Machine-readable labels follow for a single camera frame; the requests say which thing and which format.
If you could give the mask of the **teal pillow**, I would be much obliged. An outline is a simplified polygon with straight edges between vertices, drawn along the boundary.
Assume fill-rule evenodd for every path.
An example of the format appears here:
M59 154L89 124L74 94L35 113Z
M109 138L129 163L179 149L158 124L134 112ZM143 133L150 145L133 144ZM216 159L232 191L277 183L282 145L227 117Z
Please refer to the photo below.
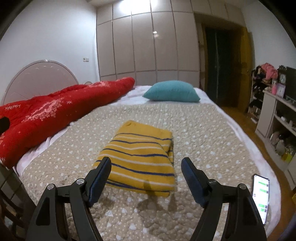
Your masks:
M143 95L152 101L199 102L194 87L184 81L168 80L154 84Z

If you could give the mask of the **white built-in wardrobe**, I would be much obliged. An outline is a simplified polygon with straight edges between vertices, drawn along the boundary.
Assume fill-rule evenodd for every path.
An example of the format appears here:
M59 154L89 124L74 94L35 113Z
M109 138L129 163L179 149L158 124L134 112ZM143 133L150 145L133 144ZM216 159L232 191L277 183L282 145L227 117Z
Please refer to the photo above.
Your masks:
M182 80L200 85L195 15L242 27L240 1L116 1L97 9L101 80L132 77L137 85Z

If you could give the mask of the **smartphone with lit screen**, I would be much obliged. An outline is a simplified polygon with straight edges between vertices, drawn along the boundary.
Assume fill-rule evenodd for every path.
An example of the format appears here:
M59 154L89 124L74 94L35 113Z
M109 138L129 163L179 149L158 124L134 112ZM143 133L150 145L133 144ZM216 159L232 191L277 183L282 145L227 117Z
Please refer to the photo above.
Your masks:
M252 198L258 209L262 223L266 224L270 195L270 181L268 178L253 175Z

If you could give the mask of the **white shelf unit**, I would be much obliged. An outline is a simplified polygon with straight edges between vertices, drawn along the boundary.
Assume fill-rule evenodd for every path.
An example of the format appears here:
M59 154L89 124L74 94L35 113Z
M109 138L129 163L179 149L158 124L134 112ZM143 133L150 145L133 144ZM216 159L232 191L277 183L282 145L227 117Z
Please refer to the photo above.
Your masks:
M285 96L286 66L278 78L266 80L261 65L252 71L248 113L267 152L295 188L295 101Z

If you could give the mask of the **round pink headboard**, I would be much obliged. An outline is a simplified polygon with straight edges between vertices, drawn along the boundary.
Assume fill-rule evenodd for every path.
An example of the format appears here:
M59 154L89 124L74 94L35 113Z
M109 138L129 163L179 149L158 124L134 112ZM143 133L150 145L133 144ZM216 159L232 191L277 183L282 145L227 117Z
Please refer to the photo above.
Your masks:
M77 78L63 64L52 60L36 61L14 76L1 99L1 105L48 95L77 84Z

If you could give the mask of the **pink white bed sheet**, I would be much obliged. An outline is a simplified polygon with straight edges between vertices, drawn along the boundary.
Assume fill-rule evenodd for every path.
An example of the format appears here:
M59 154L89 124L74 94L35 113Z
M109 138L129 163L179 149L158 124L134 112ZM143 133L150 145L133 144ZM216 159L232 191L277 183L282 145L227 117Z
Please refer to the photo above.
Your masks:
M280 220L280 185L271 166L239 124L196 89L198 103L152 102L138 86L118 101L97 108L29 151L15 171L33 202L45 187L71 184L84 177L126 121L136 121L173 134L175 189L169 197L107 186L91 214L104 240L188 240L202 208L194 202L181 172L189 157L208 177L223 185L252 187L254 174L269 179L265 224L272 233Z

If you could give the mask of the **pink clothing on shelf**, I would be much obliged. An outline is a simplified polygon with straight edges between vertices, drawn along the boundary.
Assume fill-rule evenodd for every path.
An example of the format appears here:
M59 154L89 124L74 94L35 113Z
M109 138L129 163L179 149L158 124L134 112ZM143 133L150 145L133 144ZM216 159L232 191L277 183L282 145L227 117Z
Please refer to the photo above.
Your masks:
M261 65L262 70L265 72L265 79L277 79L278 78L278 70L275 69L271 64L265 63Z

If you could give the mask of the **black television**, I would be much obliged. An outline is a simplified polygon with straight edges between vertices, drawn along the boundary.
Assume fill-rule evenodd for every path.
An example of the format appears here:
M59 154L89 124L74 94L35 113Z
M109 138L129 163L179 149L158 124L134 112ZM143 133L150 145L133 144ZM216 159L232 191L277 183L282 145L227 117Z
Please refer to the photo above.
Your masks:
M295 101L296 99L296 69L287 67L285 96Z

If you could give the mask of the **dark wooden door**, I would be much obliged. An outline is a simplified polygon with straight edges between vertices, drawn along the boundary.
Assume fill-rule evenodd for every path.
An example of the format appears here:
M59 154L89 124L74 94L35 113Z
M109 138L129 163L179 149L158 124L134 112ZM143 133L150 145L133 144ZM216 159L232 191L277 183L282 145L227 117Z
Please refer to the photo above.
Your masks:
M251 96L252 46L247 28L195 13L200 48L200 88L217 105L246 113Z

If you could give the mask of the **yellow striped small sweater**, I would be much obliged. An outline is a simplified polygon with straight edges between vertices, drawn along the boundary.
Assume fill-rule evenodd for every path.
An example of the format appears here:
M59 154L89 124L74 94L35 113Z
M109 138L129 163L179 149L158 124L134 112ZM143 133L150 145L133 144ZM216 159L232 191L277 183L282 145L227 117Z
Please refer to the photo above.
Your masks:
M175 190L173 134L168 130L129 120L100 151L93 167L104 157L111 160L110 186L162 197Z

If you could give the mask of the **red quilt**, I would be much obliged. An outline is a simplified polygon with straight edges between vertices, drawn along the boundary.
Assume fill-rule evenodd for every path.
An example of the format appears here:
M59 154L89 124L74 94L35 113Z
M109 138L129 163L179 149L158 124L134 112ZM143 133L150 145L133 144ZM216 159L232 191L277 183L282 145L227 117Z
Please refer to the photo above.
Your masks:
M79 84L1 106L1 116L10 121L8 130L1 134L1 164L13 168L31 148L93 109L118 100L134 84L132 77Z

